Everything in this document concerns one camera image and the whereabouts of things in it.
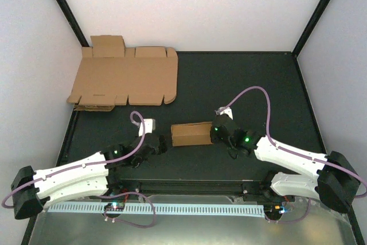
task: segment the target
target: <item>black table surface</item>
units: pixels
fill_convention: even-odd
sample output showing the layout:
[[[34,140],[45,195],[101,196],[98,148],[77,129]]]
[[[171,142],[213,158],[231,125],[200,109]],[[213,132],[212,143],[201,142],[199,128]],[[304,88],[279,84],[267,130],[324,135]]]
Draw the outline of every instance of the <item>black table surface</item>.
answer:
[[[138,133],[129,115],[139,111],[156,120],[157,134],[170,137],[171,125],[212,121],[214,110],[228,104],[243,89],[259,85],[270,96],[274,139],[313,152],[322,152],[317,128],[291,53],[178,53],[177,97],[161,106],[118,106],[110,112],[79,114],[68,151],[77,161],[108,145],[132,141]],[[265,134],[267,106],[261,91],[250,91],[232,107],[243,129]],[[124,179],[262,180],[269,170],[289,173],[280,166],[240,155],[233,160],[224,145],[170,147],[152,155],[140,167],[126,168]]]

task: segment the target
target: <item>flattened cardboard box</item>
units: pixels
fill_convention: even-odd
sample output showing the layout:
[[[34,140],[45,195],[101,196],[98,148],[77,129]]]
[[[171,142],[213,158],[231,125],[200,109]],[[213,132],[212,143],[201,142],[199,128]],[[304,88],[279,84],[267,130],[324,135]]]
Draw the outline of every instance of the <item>flattened cardboard box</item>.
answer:
[[[211,145],[210,128],[211,122],[185,123],[183,125],[172,125],[173,146]]]
[[[115,106],[159,106],[177,94],[178,57],[173,48],[126,48],[122,36],[91,36],[67,102],[75,110],[111,111]]]

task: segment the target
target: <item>black frame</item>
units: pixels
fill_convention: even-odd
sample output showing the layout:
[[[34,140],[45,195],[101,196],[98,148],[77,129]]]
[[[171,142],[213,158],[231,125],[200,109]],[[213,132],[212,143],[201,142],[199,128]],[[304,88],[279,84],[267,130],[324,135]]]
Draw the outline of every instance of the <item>black frame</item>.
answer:
[[[80,29],[79,24],[76,21],[76,18],[74,17],[67,1],[66,0],[56,0],[56,1],[59,5],[60,9],[64,13],[65,18],[69,22],[72,30],[74,31],[75,36],[79,40],[80,45],[83,46],[83,47],[88,47],[89,44],[88,44],[87,40],[85,39],[85,36],[84,36],[82,30]],[[330,2],[330,0],[320,0],[319,1],[319,3],[317,4],[317,6],[316,6],[309,22],[307,23],[307,25],[305,27],[302,35],[300,36],[294,50],[292,51],[292,55],[293,55],[293,58],[294,58],[294,63],[297,67],[299,78],[302,80],[303,92],[306,95],[307,102],[308,102],[308,105],[309,105],[309,109],[312,113],[313,124],[315,126],[315,129],[317,130],[319,143],[320,143],[320,145],[322,145],[324,153],[326,153],[326,149],[325,149],[325,146],[323,144],[321,133],[320,133],[320,130],[318,128],[317,121],[316,121],[316,118],[315,118],[315,114],[313,112],[313,108],[312,108],[312,105],[311,105],[311,102],[310,102],[310,98],[309,98],[309,95],[307,93],[307,89],[306,89],[306,86],[304,84],[304,81],[303,81],[303,77],[302,77],[302,73],[300,71],[300,67],[299,67],[297,57],[299,56],[300,52],[302,51],[303,47],[305,46],[308,38],[311,36],[314,28],[316,27],[316,24],[318,23],[319,19],[321,18],[322,14],[325,11],[325,9],[326,9],[327,5],[329,4],[329,2]],[[56,166],[59,166],[63,161],[65,161],[65,159],[68,156],[68,150],[69,150],[69,147],[70,147],[70,144],[71,144],[71,140],[72,140],[74,129],[75,129],[75,126],[76,126],[76,123],[77,123],[77,120],[78,120],[78,116],[79,116],[79,111],[73,111],[73,113],[71,115],[71,119],[69,121],[67,132],[65,134],[63,145],[61,147],[60,154],[59,154],[58,159],[57,159]],[[352,225],[352,230],[353,230],[354,237],[356,239],[357,244],[358,245],[365,245],[365,242],[364,242],[364,239],[362,237],[362,233],[361,233],[360,227],[358,225],[358,221],[357,221],[356,215],[354,213],[353,207],[351,208],[351,211],[348,213],[348,218],[349,218],[350,223]],[[24,234],[24,237],[23,237],[23,241],[22,241],[21,244],[26,245],[26,244],[29,243],[34,225],[36,223],[36,219],[37,219],[36,216],[30,218],[30,220],[28,222],[28,226],[27,226],[25,234]]]

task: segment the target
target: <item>unfolded cardboard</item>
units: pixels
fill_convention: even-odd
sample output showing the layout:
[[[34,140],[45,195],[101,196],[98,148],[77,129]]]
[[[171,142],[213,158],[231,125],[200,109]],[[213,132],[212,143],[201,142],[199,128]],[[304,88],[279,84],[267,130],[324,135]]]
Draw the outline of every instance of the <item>unfolded cardboard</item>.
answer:
[[[172,125],[173,146],[211,145],[210,128],[211,122],[185,123]]]
[[[177,94],[178,57],[173,48],[126,48],[122,36],[91,36],[83,47],[68,103],[75,110],[110,111],[115,106],[159,106]]]

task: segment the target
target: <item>purple cable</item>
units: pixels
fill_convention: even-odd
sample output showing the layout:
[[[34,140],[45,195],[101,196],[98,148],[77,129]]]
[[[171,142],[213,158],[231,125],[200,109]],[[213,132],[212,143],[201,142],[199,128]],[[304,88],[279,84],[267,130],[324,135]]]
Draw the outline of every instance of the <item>purple cable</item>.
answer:
[[[268,93],[266,92],[266,90],[261,87],[261,86],[251,86],[249,88],[246,88],[245,90],[243,90],[241,93],[239,93],[229,104],[227,104],[225,107],[223,108],[220,108],[218,110],[216,110],[216,114],[219,114],[221,111],[225,110],[227,107],[230,107],[236,100],[239,99],[239,97],[241,97],[243,94],[245,94],[246,92],[250,91],[250,90],[254,90],[254,89],[258,89],[258,90],[261,90],[264,95],[265,95],[265,98],[266,98],[266,102],[268,104],[268,114],[267,114],[267,117],[266,117],[266,135],[270,141],[270,143],[273,145],[273,146],[276,146],[275,142],[272,140],[271,136],[270,136],[270,98],[269,98],[269,95]],[[356,195],[355,198],[363,198],[363,197],[366,197],[367,196],[367,181],[364,180],[362,177],[360,177],[359,175],[355,174],[354,172],[351,172],[350,170],[348,169],[345,169],[343,168],[342,166],[338,166],[336,164],[333,164],[333,163],[330,163],[330,162],[327,162],[327,161],[324,161],[324,160],[320,160],[320,159],[312,159],[311,157],[309,156],[305,156],[301,153],[298,153],[298,152],[295,152],[293,150],[290,150],[290,149],[286,149],[285,147],[282,147],[282,146],[278,146],[278,149],[280,150],[283,150],[285,152],[288,152],[288,153],[291,153],[293,155],[296,155],[298,157],[302,157],[304,159],[307,159],[307,160],[312,160],[314,162],[319,162],[319,163],[322,163],[324,165],[327,165],[327,166],[332,166],[333,168],[336,168],[336,169],[339,169],[341,170],[342,172],[345,172],[351,176],[353,176],[355,179],[357,179],[359,182],[361,182],[365,187],[366,187],[366,192],[361,194],[361,195]]]
[[[139,192],[124,192],[124,193],[120,193],[119,195],[113,195],[113,196],[97,196],[98,198],[101,199],[113,199],[113,198],[117,198],[117,197],[121,197],[121,196],[125,196],[125,195],[138,195],[138,196],[142,196],[150,205],[151,205],[151,209],[153,210],[153,220],[149,225],[140,225],[140,224],[135,224],[133,222],[129,222],[123,219],[116,219],[116,218],[110,218],[107,216],[107,209],[104,211],[103,216],[106,219],[110,219],[110,220],[114,220],[114,221],[118,221],[118,222],[122,222],[125,224],[128,224],[130,226],[134,226],[134,227],[138,227],[141,229],[146,229],[146,228],[150,228],[153,227],[155,225],[156,219],[157,219],[157,214],[155,213],[155,208],[153,206],[153,203],[149,200],[148,197],[146,197],[145,195],[139,193]]]
[[[142,116],[139,112],[137,112],[137,111],[133,111],[133,112],[130,114],[130,120],[131,120],[131,122],[132,122],[133,124],[135,124],[136,126],[139,126],[139,125],[140,125],[138,122],[136,122],[136,121],[134,120],[134,118],[133,118],[133,116],[134,116],[134,115],[137,115],[137,116],[139,117],[139,119],[140,119],[141,123],[143,124],[143,135],[142,135],[142,137],[141,137],[141,139],[140,139],[140,141],[139,141],[138,145],[136,146],[136,148],[135,148],[132,152],[130,152],[130,153],[128,153],[128,154],[126,154],[126,155],[124,155],[124,156],[122,156],[122,157],[120,157],[120,158],[112,159],[112,160],[108,160],[108,161],[99,161],[99,162],[90,162],[90,163],[85,163],[85,167],[87,167],[87,166],[92,166],[92,165],[111,164],[111,163],[119,162],[119,161],[121,161],[121,160],[125,160],[126,158],[128,158],[128,157],[132,156],[133,154],[135,154],[135,153],[140,149],[140,147],[142,146],[142,144],[143,144],[143,142],[144,142],[144,139],[145,139],[145,123],[144,123],[144,118],[143,118],[143,116]],[[68,167],[68,168],[65,168],[65,169],[60,169],[60,170],[58,170],[58,171],[56,171],[56,172],[53,172],[53,173],[47,174],[47,175],[45,176],[45,178],[49,178],[49,177],[55,176],[55,175],[57,175],[57,174],[60,174],[60,173],[62,173],[62,172],[67,172],[67,171],[69,171],[69,170],[77,169],[77,168],[82,168],[82,167],[83,167],[83,165],[75,165],[75,166],[71,166],[71,167]],[[21,185],[21,186],[17,187],[17,188],[16,188],[16,189],[14,189],[12,192],[10,192],[7,196],[5,196],[5,198],[4,198],[4,199],[2,200],[2,202],[1,202],[1,206],[2,206],[3,208],[6,208],[6,209],[12,209],[12,208],[14,208],[14,206],[6,205],[7,200],[8,200],[9,198],[11,198],[11,196],[13,196],[13,195],[14,195],[14,194],[16,194],[17,192],[19,192],[20,190],[22,190],[22,189],[26,188],[27,186],[31,186],[32,184],[34,184],[34,183],[36,183],[36,182],[39,182],[39,181],[41,181],[41,180],[43,180],[43,178],[38,178],[38,179],[35,179],[35,180],[32,180],[32,181],[29,181],[29,182],[27,182],[27,183],[25,183],[25,184],[23,184],[23,185]]]
[[[307,203],[307,209],[306,209],[306,212],[304,213],[304,215],[302,215],[300,218],[297,218],[295,220],[291,220],[291,221],[278,221],[278,220],[271,220],[269,219],[269,217],[267,217],[265,215],[265,219],[268,220],[269,222],[272,222],[272,223],[276,223],[276,224],[293,224],[293,223],[297,223],[297,222],[300,222],[302,221],[303,219],[306,218],[307,215],[309,215],[310,213],[310,209],[311,209],[311,199],[309,198],[309,201]]]

